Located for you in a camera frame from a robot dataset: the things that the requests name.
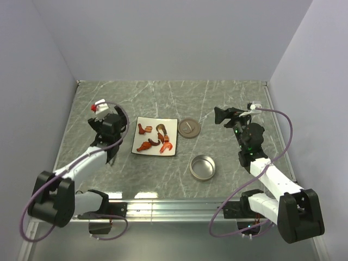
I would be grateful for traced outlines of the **orange chicken leg piece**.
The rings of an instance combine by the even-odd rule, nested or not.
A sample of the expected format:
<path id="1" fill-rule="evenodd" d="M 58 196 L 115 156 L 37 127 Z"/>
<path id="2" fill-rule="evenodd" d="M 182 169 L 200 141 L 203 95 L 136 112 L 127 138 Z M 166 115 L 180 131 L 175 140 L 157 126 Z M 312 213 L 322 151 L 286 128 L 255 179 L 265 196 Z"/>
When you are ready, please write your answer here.
<path id="1" fill-rule="evenodd" d="M 148 141 L 144 141 L 139 148 L 136 149 L 137 152 L 148 150 L 152 147 L 152 144 Z"/>

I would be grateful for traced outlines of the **brown chicken drumstick piece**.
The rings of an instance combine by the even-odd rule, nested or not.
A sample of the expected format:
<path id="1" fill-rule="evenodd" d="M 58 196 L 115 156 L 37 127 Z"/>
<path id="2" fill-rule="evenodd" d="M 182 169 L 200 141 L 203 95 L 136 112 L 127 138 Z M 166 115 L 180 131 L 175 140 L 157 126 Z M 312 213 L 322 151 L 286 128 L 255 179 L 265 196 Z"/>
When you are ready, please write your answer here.
<path id="1" fill-rule="evenodd" d="M 146 133 L 146 131 L 142 128 L 142 125 L 140 123 L 138 124 L 138 129 L 140 135 L 144 135 Z"/>

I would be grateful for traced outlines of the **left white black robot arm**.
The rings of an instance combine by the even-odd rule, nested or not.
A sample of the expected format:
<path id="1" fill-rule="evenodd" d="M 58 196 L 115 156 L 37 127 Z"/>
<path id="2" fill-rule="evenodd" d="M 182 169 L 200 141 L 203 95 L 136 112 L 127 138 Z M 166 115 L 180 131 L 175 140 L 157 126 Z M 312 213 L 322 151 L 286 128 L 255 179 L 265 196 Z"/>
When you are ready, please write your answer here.
<path id="1" fill-rule="evenodd" d="M 96 117 L 88 120 L 96 136 L 81 156 L 55 172 L 44 171 L 38 175 L 25 208 L 29 216 L 64 227 L 75 215 L 89 214 L 102 219 L 109 214 L 107 194 L 88 190 L 77 195 L 76 188 L 116 157 L 127 135 L 129 117 L 120 105 L 114 109 L 100 120 Z"/>

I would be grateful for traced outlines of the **dark red sausage slice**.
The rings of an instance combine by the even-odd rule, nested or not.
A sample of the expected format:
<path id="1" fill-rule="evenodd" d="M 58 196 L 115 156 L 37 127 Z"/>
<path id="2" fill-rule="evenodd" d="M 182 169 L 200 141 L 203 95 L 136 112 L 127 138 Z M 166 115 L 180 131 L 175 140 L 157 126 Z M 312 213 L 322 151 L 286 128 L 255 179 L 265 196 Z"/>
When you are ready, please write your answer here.
<path id="1" fill-rule="evenodd" d="M 148 142 L 152 145 L 152 146 L 158 146 L 161 144 L 161 141 L 158 140 L 157 142 L 153 141 L 152 139 L 148 139 Z"/>

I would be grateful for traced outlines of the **glazed pork belly piece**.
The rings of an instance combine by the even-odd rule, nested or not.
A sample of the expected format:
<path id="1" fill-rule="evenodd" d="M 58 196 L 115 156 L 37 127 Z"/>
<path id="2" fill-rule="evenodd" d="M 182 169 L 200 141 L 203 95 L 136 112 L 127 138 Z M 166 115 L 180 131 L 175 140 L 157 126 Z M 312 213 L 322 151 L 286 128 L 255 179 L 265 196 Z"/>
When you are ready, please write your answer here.
<path id="1" fill-rule="evenodd" d="M 147 127 L 145 128 L 145 132 L 146 132 L 146 133 L 151 133 L 151 132 L 152 132 L 152 129 L 153 129 L 152 126 L 147 126 Z"/>

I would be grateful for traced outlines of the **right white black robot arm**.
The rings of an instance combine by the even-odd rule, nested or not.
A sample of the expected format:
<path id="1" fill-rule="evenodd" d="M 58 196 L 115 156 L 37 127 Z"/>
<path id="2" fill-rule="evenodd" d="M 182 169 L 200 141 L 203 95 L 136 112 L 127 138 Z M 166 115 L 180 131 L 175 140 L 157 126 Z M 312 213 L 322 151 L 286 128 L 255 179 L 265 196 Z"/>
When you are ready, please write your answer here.
<path id="1" fill-rule="evenodd" d="M 324 234 L 325 226 L 319 197 L 313 189 L 304 189 L 291 181 L 275 165 L 278 157 L 270 159 L 263 151 L 264 127 L 252 122 L 252 116 L 265 109 L 259 103 L 250 103 L 247 110 L 237 108 L 214 108 L 215 124 L 224 120 L 225 128 L 233 129 L 240 147 L 240 165 L 253 178 L 242 185 L 247 187 L 261 181 L 272 194 L 250 190 L 240 198 L 240 212 L 248 218 L 259 214 L 277 226 L 283 240 L 289 244 Z"/>

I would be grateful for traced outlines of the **round metal lunch tin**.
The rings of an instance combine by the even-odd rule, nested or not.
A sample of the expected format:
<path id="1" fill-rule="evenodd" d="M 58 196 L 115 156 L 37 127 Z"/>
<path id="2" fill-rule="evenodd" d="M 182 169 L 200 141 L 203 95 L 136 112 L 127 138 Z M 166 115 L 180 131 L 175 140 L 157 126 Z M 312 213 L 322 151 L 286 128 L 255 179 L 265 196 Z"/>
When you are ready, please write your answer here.
<path id="1" fill-rule="evenodd" d="M 206 182 L 215 175 L 215 161 L 206 155 L 198 155 L 193 158 L 189 165 L 192 176 L 199 181 Z"/>

